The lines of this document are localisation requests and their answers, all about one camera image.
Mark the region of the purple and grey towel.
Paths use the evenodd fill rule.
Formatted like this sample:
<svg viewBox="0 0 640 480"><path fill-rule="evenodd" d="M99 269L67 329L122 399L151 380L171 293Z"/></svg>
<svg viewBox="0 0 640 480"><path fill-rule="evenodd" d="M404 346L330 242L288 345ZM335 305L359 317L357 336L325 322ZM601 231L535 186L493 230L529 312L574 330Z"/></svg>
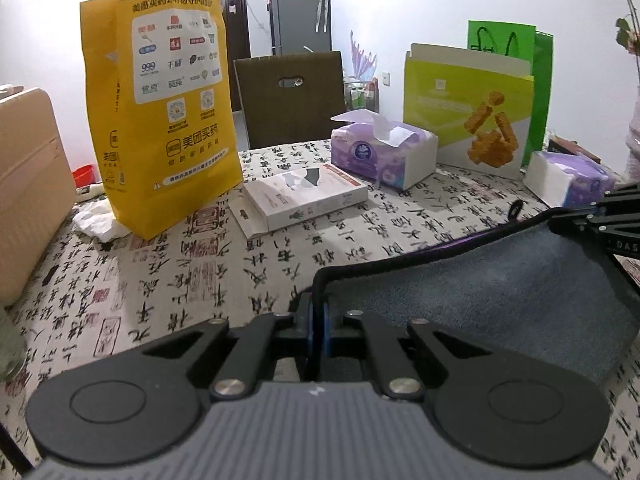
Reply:
<svg viewBox="0 0 640 480"><path fill-rule="evenodd" d="M639 333L639 286L617 259L555 233L551 211L394 258L314 276L328 304L404 327L414 318L602 384Z"/></svg>

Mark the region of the white flat box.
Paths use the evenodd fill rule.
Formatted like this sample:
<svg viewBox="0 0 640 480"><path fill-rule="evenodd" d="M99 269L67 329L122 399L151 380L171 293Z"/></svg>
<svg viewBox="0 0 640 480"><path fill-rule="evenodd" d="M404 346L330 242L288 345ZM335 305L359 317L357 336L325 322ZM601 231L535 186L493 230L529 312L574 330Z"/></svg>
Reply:
<svg viewBox="0 0 640 480"><path fill-rule="evenodd" d="M332 164L246 182L229 208L248 240L368 199L368 187Z"/></svg>

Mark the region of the crumpled white tissue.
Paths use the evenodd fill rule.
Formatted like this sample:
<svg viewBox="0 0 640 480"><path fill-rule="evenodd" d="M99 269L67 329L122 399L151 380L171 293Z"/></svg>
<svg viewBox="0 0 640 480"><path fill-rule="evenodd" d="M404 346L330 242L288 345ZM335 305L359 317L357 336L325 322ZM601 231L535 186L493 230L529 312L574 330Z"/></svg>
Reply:
<svg viewBox="0 0 640 480"><path fill-rule="evenodd" d="M73 216L72 228L101 243L111 242L131 233L130 229L116 219L107 198L83 204Z"/></svg>

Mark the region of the dark brown door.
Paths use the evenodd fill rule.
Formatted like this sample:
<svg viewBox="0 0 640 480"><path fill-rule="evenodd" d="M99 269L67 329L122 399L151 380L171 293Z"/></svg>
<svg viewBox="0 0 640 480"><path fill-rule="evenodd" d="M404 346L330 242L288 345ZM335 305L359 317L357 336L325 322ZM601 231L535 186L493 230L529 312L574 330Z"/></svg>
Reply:
<svg viewBox="0 0 640 480"><path fill-rule="evenodd" d="M227 31L227 52L230 67L235 60L250 57L246 0L222 0L222 14Z"/></svg>

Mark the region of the yellow-green snack gift bag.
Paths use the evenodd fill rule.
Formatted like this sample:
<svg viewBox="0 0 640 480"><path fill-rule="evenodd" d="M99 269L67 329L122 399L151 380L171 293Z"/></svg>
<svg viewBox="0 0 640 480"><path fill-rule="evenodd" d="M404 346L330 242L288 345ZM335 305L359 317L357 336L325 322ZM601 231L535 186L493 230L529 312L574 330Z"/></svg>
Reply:
<svg viewBox="0 0 640 480"><path fill-rule="evenodd" d="M434 44L406 54L402 119L438 137L442 165L518 180L533 100L519 58Z"/></svg>

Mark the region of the grey refrigerator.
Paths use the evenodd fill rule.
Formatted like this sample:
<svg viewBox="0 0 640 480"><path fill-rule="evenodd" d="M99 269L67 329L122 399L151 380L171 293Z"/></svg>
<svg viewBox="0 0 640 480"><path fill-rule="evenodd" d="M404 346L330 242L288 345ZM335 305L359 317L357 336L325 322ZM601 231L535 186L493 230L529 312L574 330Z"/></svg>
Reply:
<svg viewBox="0 0 640 480"><path fill-rule="evenodd" d="M332 50L331 0L267 0L274 55Z"/></svg>

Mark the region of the tan suitcase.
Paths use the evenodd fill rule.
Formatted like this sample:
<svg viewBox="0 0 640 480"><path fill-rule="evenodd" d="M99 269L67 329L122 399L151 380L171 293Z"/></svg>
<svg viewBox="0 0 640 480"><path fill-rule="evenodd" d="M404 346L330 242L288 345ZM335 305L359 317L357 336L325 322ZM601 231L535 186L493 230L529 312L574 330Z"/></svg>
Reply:
<svg viewBox="0 0 640 480"><path fill-rule="evenodd" d="M75 182L47 92L1 101L1 304L19 300L73 208Z"/></svg>

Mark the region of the lavender textured vase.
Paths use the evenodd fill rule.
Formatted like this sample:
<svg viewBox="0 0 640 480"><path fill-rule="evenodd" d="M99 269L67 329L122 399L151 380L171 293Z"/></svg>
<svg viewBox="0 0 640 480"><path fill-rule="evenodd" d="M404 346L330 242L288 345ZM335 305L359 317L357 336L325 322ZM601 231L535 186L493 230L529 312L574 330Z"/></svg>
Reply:
<svg viewBox="0 0 640 480"><path fill-rule="evenodd" d="M626 136L626 145L628 148L628 157L626 162L626 179L629 183L638 183L640 181L640 115L639 107L634 109L629 123L629 130Z"/></svg>

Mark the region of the open purple tissue pack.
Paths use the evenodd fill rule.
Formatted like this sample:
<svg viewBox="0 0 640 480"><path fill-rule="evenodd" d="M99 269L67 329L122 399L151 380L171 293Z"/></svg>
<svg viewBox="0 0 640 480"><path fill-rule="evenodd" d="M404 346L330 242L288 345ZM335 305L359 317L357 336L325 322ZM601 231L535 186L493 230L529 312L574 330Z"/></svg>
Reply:
<svg viewBox="0 0 640 480"><path fill-rule="evenodd" d="M350 174L407 191L436 169L438 137L362 108L333 116L331 162Z"/></svg>

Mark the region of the clear drinking glass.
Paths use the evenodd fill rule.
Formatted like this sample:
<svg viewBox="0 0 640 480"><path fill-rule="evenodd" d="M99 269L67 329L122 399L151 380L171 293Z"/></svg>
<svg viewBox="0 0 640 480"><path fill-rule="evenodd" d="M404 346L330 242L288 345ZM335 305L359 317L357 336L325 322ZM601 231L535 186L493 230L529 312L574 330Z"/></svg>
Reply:
<svg viewBox="0 0 640 480"><path fill-rule="evenodd" d="M0 308L0 380L8 382L22 369L26 344L20 329L10 319L4 307Z"/></svg>

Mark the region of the closed purple tissue pack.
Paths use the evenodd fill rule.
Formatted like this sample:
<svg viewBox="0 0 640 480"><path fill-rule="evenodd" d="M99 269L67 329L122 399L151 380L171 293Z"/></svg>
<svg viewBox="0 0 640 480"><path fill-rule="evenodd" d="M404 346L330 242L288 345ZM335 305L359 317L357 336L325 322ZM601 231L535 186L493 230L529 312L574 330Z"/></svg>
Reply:
<svg viewBox="0 0 640 480"><path fill-rule="evenodd" d="M616 177L584 155L533 152L524 185L550 208L588 206L614 190Z"/></svg>

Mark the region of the brown chair back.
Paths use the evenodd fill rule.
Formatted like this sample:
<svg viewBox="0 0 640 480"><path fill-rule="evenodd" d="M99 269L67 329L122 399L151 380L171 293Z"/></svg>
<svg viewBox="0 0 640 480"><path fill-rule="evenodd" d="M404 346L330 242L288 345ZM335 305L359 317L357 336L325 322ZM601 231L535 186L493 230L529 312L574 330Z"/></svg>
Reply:
<svg viewBox="0 0 640 480"><path fill-rule="evenodd" d="M346 112L338 51L244 58L234 70L251 148L327 139Z"/></svg>

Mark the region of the yellow paper bag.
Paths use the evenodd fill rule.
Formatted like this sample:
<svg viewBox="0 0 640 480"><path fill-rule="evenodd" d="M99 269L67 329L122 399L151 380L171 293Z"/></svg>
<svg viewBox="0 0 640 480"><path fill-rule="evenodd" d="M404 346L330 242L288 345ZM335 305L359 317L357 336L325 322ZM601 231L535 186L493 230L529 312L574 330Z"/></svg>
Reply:
<svg viewBox="0 0 640 480"><path fill-rule="evenodd" d="M87 116L116 219L148 240L242 180L221 0L80 5Z"/></svg>

